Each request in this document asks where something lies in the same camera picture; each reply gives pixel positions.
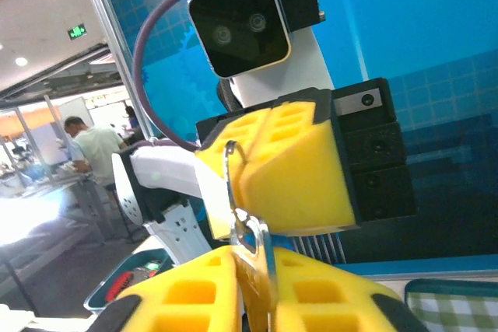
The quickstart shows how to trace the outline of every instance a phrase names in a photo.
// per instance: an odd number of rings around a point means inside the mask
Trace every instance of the yellow foam block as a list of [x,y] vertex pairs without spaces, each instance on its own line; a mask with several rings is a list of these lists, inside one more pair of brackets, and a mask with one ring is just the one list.
[[275,248],[279,304],[276,332],[395,332],[372,295],[389,288],[282,248]]
[[[353,226],[356,217],[331,121],[314,123],[315,112],[323,109],[308,100],[251,112],[219,130],[197,157],[223,178],[224,146],[229,140],[242,145],[247,165],[237,153],[230,157],[236,203],[262,217],[272,233],[308,236]],[[205,171],[198,172],[198,181],[213,237],[226,238],[226,186]]]
[[142,302],[122,332],[238,332],[240,301],[229,246],[125,289]]
[[242,207],[271,232],[311,235],[355,224],[330,121],[313,124],[315,103],[272,110],[240,176]]

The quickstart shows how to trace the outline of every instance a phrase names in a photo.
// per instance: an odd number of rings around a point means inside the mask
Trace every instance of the man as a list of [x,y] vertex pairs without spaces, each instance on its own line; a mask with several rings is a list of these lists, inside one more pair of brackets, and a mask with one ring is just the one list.
[[123,139],[113,128],[89,128],[80,117],[66,118],[64,129],[74,140],[71,155],[76,170],[79,173],[91,171],[97,184],[107,190],[114,190],[111,156],[114,152],[126,148]]

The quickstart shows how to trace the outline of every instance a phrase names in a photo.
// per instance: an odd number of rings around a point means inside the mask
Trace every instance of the white t-shirt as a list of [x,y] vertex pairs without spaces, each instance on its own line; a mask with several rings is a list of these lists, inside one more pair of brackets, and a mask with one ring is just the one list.
[[123,139],[113,128],[91,127],[75,136],[72,159],[74,161],[86,159],[92,167],[95,181],[101,186],[108,186],[114,183],[111,156],[119,151],[122,142]]

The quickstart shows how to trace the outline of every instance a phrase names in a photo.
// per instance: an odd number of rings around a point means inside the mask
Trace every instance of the camera lens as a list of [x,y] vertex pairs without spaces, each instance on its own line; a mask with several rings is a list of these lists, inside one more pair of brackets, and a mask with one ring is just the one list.
[[263,15],[255,13],[249,17],[249,27],[255,33],[260,33],[266,29],[266,19]]
[[232,41],[232,33],[226,26],[217,26],[213,33],[213,38],[217,44],[224,46]]

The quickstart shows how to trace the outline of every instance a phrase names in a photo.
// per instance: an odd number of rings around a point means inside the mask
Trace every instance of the exit sign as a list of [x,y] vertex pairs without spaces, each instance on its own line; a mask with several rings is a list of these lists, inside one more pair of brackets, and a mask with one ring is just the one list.
[[73,27],[72,29],[68,30],[68,35],[69,39],[74,40],[79,37],[82,37],[83,35],[86,35],[86,28],[85,24],[79,24],[78,26]]

